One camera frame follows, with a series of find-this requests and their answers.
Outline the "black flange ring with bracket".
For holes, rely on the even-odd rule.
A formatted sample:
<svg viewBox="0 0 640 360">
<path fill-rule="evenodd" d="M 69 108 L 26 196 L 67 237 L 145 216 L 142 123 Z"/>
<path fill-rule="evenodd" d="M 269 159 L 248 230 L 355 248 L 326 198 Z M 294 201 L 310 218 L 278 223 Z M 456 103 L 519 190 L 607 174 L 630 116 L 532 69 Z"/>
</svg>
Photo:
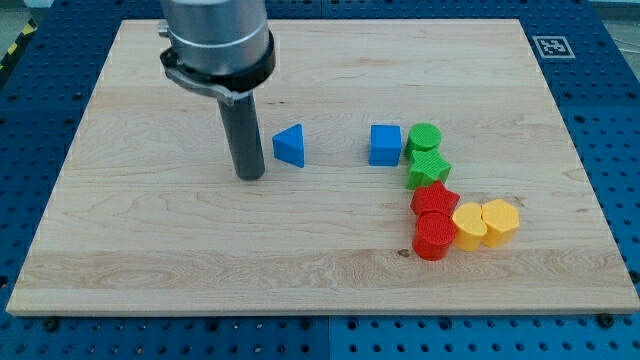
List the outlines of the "black flange ring with bracket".
<svg viewBox="0 0 640 360">
<path fill-rule="evenodd" d="M 170 47 L 160 54 L 165 76 L 178 86 L 201 96 L 213 97 L 226 105 L 233 105 L 264 83 L 276 65 L 275 39 L 268 30 L 268 47 L 265 54 L 248 68 L 229 74 L 211 75 L 188 67 Z"/>
</svg>

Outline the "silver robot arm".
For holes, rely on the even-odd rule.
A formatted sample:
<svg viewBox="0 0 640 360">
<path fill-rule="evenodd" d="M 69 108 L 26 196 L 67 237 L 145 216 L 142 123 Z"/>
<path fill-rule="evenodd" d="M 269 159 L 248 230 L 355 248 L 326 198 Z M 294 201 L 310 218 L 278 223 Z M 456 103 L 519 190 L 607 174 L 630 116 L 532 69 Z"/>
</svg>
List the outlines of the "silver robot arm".
<svg viewBox="0 0 640 360">
<path fill-rule="evenodd" d="M 180 87 L 214 98 L 236 175 L 257 180 L 265 172 L 253 90 L 276 65 L 275 39 L 263 0 L 162 0 L 160 55 L 165 76 Z"/>
</svg>

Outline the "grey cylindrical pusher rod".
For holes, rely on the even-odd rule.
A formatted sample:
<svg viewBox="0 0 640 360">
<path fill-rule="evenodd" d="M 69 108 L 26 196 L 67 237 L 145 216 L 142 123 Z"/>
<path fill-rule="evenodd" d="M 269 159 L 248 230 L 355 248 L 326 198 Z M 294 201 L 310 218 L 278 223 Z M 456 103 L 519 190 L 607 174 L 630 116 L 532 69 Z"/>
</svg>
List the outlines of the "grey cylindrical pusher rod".
<svg viewBox="0 0 640 360">
<path fill-rule="evenodd" d="M 236 175 L 246 181 L 259 179 L 265 163 L 253 94 L 219 100 L 218 106 Z"/>
</svg>

